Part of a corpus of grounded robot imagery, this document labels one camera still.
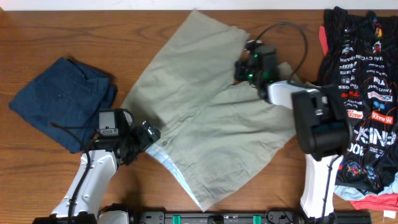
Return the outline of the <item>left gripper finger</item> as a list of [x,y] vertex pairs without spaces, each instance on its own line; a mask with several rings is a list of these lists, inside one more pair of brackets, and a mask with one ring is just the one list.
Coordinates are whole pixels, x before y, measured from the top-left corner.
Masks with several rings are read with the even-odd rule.
[[127,165],[133,163],[140,153],[146,151],[151,142],[128,142],[127,145]]
[[156,127],[151,125],[148,121],[142,122],[142,128],[144,129],[144,132],[152,142],[156,142],[160,139],[161,137],[160,131]]

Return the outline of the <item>khaki beige shorts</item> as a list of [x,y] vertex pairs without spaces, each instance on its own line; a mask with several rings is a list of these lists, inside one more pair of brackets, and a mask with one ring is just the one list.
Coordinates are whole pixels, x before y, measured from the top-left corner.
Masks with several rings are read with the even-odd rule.
[[248,34],[192,11],[122,103],[160,130],[148,153],[201,210],[235,193],[295,135],[292,111],[234,84]]

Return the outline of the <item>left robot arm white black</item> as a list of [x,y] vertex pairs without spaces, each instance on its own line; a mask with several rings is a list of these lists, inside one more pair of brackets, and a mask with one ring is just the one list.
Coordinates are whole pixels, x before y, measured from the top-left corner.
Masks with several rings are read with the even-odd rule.
[[101,208],[105,190],[119,166],[128,166],[160,139],[160,131],[147,121],[135,126],[100,126],[98,136],[83,148],[79,170],[62,201],[37,223],[134,223],[127,205],[114,203]]

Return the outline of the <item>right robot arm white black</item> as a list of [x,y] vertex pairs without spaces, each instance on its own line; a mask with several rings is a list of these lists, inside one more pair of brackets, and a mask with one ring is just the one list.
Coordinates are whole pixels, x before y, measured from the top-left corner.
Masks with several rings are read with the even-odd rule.
[[336,87],[281,80],[276,66],[257,58],[236,61],[234,79],[254,85],[266,102],[293,111],[298,143],[306,159],[305,187],[300,199],[302,221],[337,223],[333,188],[352,130]]

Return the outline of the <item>folded navy blue shorts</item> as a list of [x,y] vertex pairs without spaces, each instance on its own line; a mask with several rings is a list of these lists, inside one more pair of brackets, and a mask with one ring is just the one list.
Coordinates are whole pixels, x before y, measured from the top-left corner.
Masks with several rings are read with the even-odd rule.
[[117,87],[109,75],[59,58],[9,103],[11,110],[70,153],[81,151],[99,123],[99,110],[113,104]]

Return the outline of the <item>black printed cycling jersey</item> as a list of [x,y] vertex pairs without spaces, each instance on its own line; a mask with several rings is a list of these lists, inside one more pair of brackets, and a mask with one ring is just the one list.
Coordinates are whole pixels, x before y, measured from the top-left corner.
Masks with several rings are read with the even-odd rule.
[[397,173],[397,17],[324,12],[328,53],[318,85],[336,85],[353,137],[336,183],[380,193]]

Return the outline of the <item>light blue garment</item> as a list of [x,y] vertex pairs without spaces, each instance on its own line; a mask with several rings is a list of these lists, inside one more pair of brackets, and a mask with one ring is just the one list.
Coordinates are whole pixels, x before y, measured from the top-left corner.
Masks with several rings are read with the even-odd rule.
[[384,187],[381,192],[378,194],[363,190],[358,190],[353,187],[345,187],[336,185],[334,189],[334,193],[342,198],[343,200],[347,201],[358,201],[365,199],[368,196],[380,196],[384,194],[396,194],[397,193],[397,181],[393,181],[393,183],[387,187]]

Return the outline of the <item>red garment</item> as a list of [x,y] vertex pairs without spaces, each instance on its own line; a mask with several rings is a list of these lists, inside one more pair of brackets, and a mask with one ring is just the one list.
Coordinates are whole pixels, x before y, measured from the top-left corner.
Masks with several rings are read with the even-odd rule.
[[[328,53],[328,44],[326,38],[326,31],[323,26],[320,26],[318,32],[318,38],[323,50],[324,56]],[[352,206],[357,209],[371,209],[371,210],[391,210],[397,211],[397,194],[382,194],[380,196],[370,195],[366,196],[362,200],[351,200]]]

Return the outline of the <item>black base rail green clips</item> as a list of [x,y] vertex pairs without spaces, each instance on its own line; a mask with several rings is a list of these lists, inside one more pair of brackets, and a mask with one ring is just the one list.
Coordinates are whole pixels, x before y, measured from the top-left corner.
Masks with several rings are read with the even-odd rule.
[[334,212],[324,218],[305,218],[301,213],[278,208],[263,213],[135,213],[121,204],[102,209],[100,224],[372,224],[368,212]]

